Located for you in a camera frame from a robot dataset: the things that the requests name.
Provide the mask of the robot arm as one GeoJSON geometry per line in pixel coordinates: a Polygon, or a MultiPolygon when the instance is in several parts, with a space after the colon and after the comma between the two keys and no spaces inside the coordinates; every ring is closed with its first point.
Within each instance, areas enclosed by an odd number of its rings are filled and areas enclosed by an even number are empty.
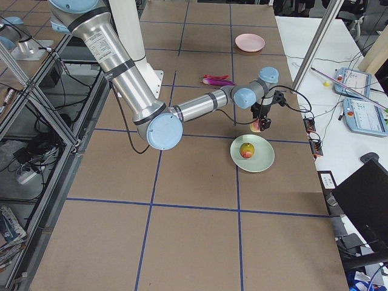
{"type": "Polygon", "coordinates": [[[284,106],[276,90],[278,71],[260,70],[245,86],[223,85],[220,89],[180,105],[167,106],[158,98],[160,77],[147,62],[135,1],[50,1],[52,27],[83,40],[108,82],[133,112],[140,137],[157,150],[176,146],[183,123],[219,110],[230,103],[251,108],[259,126],[267,126],[271,105],[284,106]]]}

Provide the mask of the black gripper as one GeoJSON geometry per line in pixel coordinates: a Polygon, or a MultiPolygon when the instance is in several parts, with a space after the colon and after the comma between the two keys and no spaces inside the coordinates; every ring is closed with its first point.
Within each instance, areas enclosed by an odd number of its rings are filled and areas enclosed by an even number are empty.
{"type": "Polygon", "coordinates": [[[271,106],[279,104],[284,107],[286,99],[283,92],[275,92],[273,96],[262,99],[260,102],[254,103],[251,106],[250,111],[252,112],[253,119],[259,119],[259,129],[261,132],[267,130],[271,125],[271,119],[268,118],[271,106]]]}

